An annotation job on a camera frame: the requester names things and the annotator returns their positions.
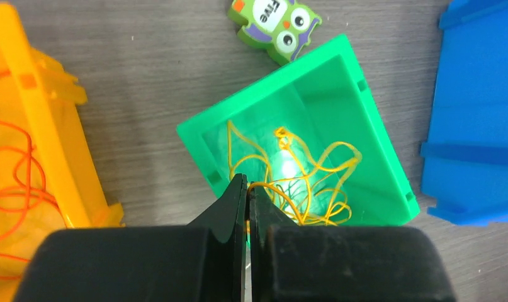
green owl toy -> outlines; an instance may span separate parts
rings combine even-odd
[[[322,24],[319,15],[296,0],[234,0],[228,16],[241,26],[237,36],[244,43],[267,49],[280,65],[294,61]]]

yellow plastic tray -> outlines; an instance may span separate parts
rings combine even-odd
[[[120,226],[122,207],[107,205],[77,115],[87,97],[76,82],[30,46],[14,7],[0,4],[0,236],[8,234],[0,301],[18,286],[21,258],[52,231]]]

wood grain surface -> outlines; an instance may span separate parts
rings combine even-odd
[[[230,0],[12,2],[32,44],[86,88],[82,123],[104,191],[122,202],[125,222],[168,225],[200,214],[215,197],[176,125],[278,67],[237,39],[225,14]],[[459,301],[508,301],[508,224],[450,225],[426,215],[435,201],[419,193],[437,19],[449,1],[305,2],[324,18],[306,52],[340,33],[351,40],[422,206],[410,225],[433,239]]]

green plastic tray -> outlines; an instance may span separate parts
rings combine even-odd
[[[419,213],[415,195],[345,35],[178,126],[178,135],[217,196],[229,184],[228,120],[260,144],[275,163],[282,160],[273,135],[280,126],[301,137],[315,158],[335,141],[357,147],[363,160],[343,187],[353,212],[347,225],[402,225]],[[232,146],[234,162],[254,153],[237,137]],[[349,150],[339,147],[326,164],[339,165],[350,156]],[[261,181],[264,169],[261,162],[250,160],[237,172],[245,173],[249,181]],[[274,179],[280,177],[275,171]]]

blue bin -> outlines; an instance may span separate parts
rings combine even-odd
[[[457,225],[508,222],[508,0],[457,0],[444,30],[422,192]]]

